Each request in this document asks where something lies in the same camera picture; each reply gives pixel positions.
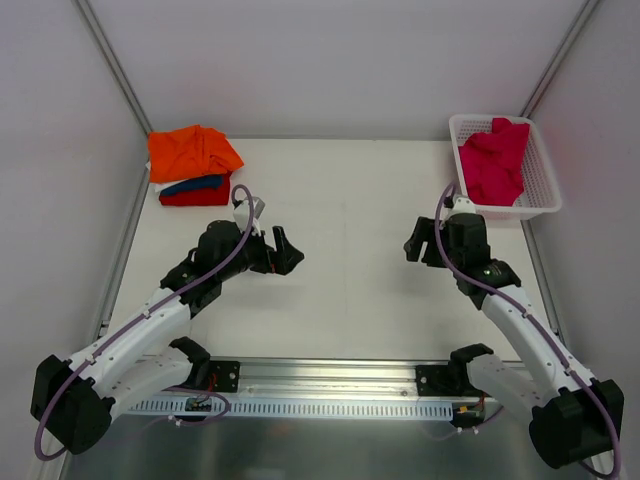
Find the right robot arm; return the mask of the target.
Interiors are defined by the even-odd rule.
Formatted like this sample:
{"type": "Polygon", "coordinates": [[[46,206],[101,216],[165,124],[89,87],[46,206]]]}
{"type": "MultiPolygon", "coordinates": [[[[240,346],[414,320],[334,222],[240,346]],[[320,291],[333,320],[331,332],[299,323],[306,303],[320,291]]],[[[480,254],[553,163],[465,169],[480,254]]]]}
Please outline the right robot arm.
{"type": "Polygon", "coordinates": [[[419,376],[419,386],[454,396],[482,392],[524,423],[549,467],[610,452],[608,475],[617,477],[622,390],[612,380],[598,380],[536,318],[520,278],[506,262],[492,258],[484,218],[475,213],[453,214],[444,222],[420,217],[404,252],[410,262],[449,269],[459,291],[500,330],[528,371],[517,373],[478,343],[453,351],[439,373],[419,376]]]}

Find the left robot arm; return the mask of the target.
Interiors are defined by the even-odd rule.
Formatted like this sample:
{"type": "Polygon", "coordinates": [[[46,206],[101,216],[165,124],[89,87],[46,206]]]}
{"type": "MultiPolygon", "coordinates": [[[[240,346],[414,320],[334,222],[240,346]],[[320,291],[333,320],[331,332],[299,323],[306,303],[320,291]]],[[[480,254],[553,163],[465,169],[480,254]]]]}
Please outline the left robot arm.
{"type": "Polygon", "coordinates": [[[36,457],[51,434],[64,451],[81,454],[94,446],[130,407],[163,390],[197,390],[209,377],[210,354],[181,337],[154,360],[142,355],[162,337],[193,320],[214,302],[225,281],[252,271],[286,276],[304,259],[284,229],[272,230],[269,246],[262,230],[210,223],[187,257],[160,281],[152,296],[127,322],[63,360],[55,355],[37,367],[30,407],[38,427],[36,457]]]}

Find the magenta t shirt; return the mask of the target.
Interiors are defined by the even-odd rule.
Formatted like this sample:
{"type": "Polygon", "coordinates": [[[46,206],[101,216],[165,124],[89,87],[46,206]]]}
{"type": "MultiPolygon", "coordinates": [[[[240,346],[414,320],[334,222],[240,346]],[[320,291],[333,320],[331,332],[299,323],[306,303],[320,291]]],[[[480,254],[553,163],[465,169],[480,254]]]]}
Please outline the magenta t shirt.
{"type": "Polygon", "coordinates": [[[494,118],[490,132],[472,134],[459,148],[467,195],[476,205],[511,207],[524,192],[529,134],[526,123],[494,118]]]}

